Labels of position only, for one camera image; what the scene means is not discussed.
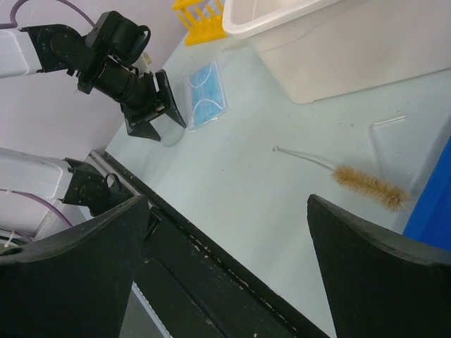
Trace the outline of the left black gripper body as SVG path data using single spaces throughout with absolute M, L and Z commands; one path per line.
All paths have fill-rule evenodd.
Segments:
M 166 112 L 166 71 L 138 75 L 112 58 L 105 58 L 98 70 L 77 71 L 78 89 L 93 89 L 107 95 L 121 107 L 129 123 L 153 120 Z

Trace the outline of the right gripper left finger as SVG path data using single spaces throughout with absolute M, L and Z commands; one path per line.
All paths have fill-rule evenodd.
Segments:
M 118 337 L 149 219 L 135 196 L 1 254 L 2 337 Z

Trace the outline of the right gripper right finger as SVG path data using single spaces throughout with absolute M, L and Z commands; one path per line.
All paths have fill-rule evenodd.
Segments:
M 449 337 L 450 252 L 311 195 L 307 222 L 338 337 Z

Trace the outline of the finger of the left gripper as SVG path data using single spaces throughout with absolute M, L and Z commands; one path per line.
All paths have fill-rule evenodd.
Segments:
M 163 114 L 166 114 L 173 122 L 177 123 L 182 128 L 186 128 L 187 124 L 176 105 L 166 71 L 161 69 L 155 73 L 155 76 L 159 86 L 159 98 L 164 106 Z
M 129 136 L 151 139 L 156 142 L 161 141 L 161 136 L 151 124 L 151 121 L 159 116 L 155 110 L 135 111 L 122 104 L 121 111 L 125 118 L 125 127 Z

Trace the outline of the brown bottle brush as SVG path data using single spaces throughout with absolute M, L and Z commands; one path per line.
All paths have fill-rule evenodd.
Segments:
M 399 211 L 403 207 L 412 208 L 409 203 L 413 198 L 403 188 L 375 175 L 348 165 L 331 166 L 312 157 L 288 149 L 273 147 L 273 152 L 280 152 L 316 164 L 330 172 L 331 178 L 340 186 L 355 193 L 377 201 L 388 210 Z

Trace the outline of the clear watch glass dish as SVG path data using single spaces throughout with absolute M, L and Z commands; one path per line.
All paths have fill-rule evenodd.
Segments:
M 171 120 L 167 115 L 158 117 L 151 121 L 151 124 L 158 132 L 161 138 L 160 142 L 167 147 L 177 144 L 185 131 L 183 127 Z

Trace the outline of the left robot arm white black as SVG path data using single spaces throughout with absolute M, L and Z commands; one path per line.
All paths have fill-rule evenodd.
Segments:
M 87 35 L 62 25 L 38 25 L 1 32 L 1 76 L 18 77 L 64 70 L 78 79 L 78 89 L 97 90 L 119 104 L 128 135 L 160 141 L 152 121 L 165 115 L 179 126 L 165 70 L 140 70 L 136 63 L 151 37 L 117 11 L 103 13 Z M 58 199 L 101 215 L 130 198 L 119 180 L 107 182 L 92 165 L 1 150 L 1 189 L 46 204 Z

